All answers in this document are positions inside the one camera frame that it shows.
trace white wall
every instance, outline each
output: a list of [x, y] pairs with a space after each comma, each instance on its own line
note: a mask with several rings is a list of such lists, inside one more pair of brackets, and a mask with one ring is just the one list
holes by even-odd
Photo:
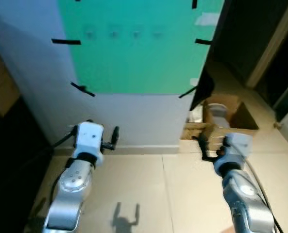
[[120, 126], [122, 147], [178, 147], [191, 96], [99, 94], [70, 86], [76, 82], [56, 0], [0, 1], [0, 54], [51, 143], [68, 125], [92, 119], [109, 139]]

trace green backdrop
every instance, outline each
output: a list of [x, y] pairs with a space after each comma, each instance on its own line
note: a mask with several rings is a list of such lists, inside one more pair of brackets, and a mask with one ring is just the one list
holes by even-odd
[[59, 0], [78, 83], [93, 93], [181, 94], [199, 78], [223, 0]]

